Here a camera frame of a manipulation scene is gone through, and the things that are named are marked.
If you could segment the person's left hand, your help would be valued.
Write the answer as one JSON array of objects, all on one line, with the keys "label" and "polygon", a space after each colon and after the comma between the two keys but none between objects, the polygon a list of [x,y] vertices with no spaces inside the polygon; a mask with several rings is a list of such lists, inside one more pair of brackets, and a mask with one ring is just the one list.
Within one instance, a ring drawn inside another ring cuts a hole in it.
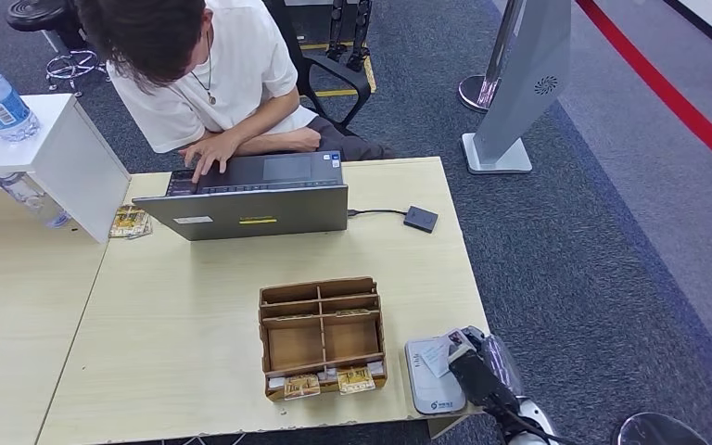
[{"label": "person's left hand", "polygon": [[192,183],[197,184],[202,176],[207,175],[214,162],[219,163],[220,172],[225,172],[227,160],[243,143],[244,140],[235,132],[205,132],[198,141],[182,148],[180,153],[184,156],[186,167],[191,167],[194,160],[197,162]]}]

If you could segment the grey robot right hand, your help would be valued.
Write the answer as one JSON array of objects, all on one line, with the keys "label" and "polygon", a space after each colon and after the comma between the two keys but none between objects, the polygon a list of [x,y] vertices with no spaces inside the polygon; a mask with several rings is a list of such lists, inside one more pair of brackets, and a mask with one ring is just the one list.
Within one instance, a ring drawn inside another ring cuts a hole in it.
[{"label": "grey robot right hand", "polygon": [[518,405],[524,395],[522,379],[502,340],[475,326],[454,334],[447,362],[465,398],[481,407]]}]

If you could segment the person's right hand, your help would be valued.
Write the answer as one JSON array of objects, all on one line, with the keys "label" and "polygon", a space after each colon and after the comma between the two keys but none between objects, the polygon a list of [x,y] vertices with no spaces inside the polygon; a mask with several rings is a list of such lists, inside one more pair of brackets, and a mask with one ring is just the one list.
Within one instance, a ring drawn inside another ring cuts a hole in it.
[{"label": "person's right hand", "polygon": [[321,135],[315,130],[303,127],[287,134],[287,147],[295,152],[314,152],[321,144]]}]

